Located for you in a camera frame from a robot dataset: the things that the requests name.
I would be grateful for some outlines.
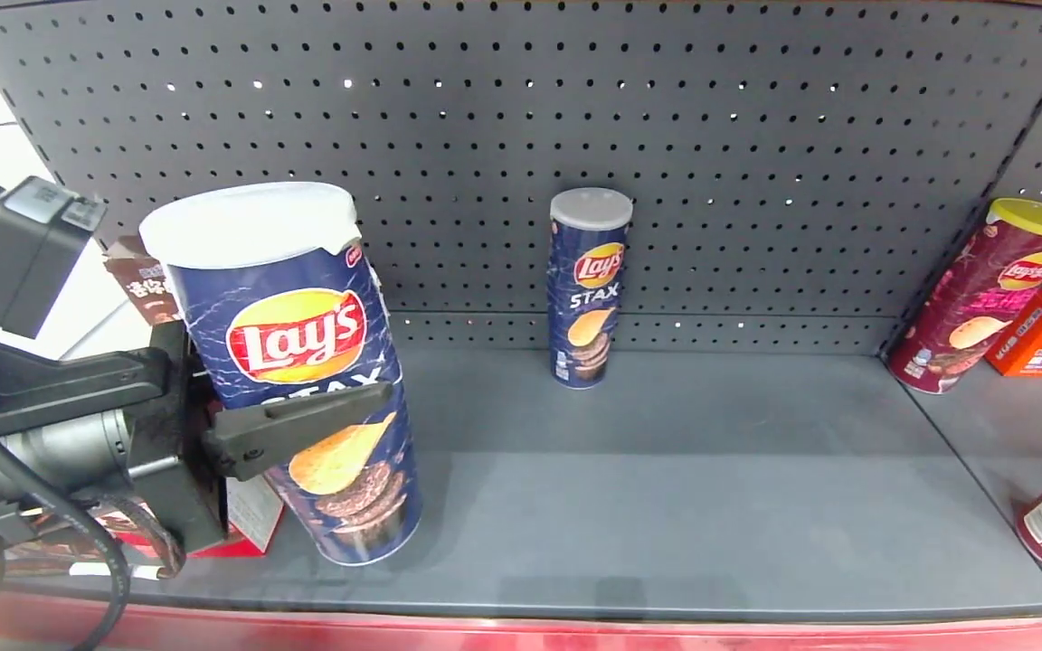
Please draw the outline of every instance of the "stax text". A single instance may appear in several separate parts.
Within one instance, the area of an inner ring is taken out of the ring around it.
[[[573,279],[582,287],[599,289],[617,276],[624,258],[624,244],[610,243],[594,247],[573,265]]]
[[[589,292],[571,294],[570,308],[576,309],[585,307],[585,305],[595,304],[597,301],[617,299],[617,292],[620,286],[621,283],[613,283],[599,290],[590,290]]]
[[[245,375],[273,383],[305,383],[339,374],[358,357],[367,323],[355,292],[302,294],[269,297],[232,321],[228,350]],[[256,312],[248,314],[251,309]],[[278,323],[251,323],[270,321],[272,310],[280,319],[312,315]]]
[[[327,383],[313,384],[309,387],[302,387],[298,392],[292,392],[289,395],[270,397],[270,399],[262,401],[260,404],[268,404],[272,402],[282,402],[284,400],[292,399],[292,397],[306,397],[319,393],[331,393],[339,392],[341,389],[351,389],[351,387],[367,387],[368,384],[375,384],[380,382],[380,374],[383,374],[384,367],[374,367],[372,371],[368,374],[351,374],[347,376],[337,376],[333,380]]]

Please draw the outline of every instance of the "lay's stax can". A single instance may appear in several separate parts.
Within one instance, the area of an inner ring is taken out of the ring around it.
[[[567,190],[553,197],[549,215],[553,378],[567,387],[589,389],[605,373],[634,202],[613,190]]]
[[[380,411],[268,471],[343,566],[396,552],[422,507],[401,364],[355,219],[334,185],[268,182],[171,202],[140,226],[224,407],[393,382]]]

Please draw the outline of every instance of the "metal shelf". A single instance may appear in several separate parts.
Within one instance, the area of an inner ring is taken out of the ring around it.
[[[913,396],[1006,518],[1042,494],[1042,379],[981,364],[950,395]]]
[[[332,566],[289,519],[268,557],[192,560],[177,580],[137,581],[135,600],[765,622],[1042,614],[1042,573],[877,359],[631,352],[582,393],[559,387],[545,355],[402,351],[427,506],[391,559]]]

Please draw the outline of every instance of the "gray plastic lid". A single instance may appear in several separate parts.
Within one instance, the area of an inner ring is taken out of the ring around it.
[[[327,182],[259,182],[167,203],[140,225],[148,254],[171,267],[239,269],[359,240],[352,195]]]
[[[574,189],[553,197],[549,215],[582,230],[613,230],[629,223],[634,202],[616,190]]]

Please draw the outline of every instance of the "product label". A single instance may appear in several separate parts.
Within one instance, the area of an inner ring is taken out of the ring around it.
[[[249,378],[300,384],[351,367],[364,351],[366,330],[355,292],[307,289],[248,305],[231,320],[227,342]]]
[[[327,558],[359,566],[396,551],[422,500],[401,364],[359,247],[256,268],[168,271],[224,407],[393,383],[388,404],[324,432],[268,477]]]
[[[1008,265],[1000,272],[999,285],[1008,292],[1031,290],[1042,283],[1042,251]]]
[[[550,364],[570,387],[591,387],[605,372],[617,323],[627,226],[581,230],[550,220]]]

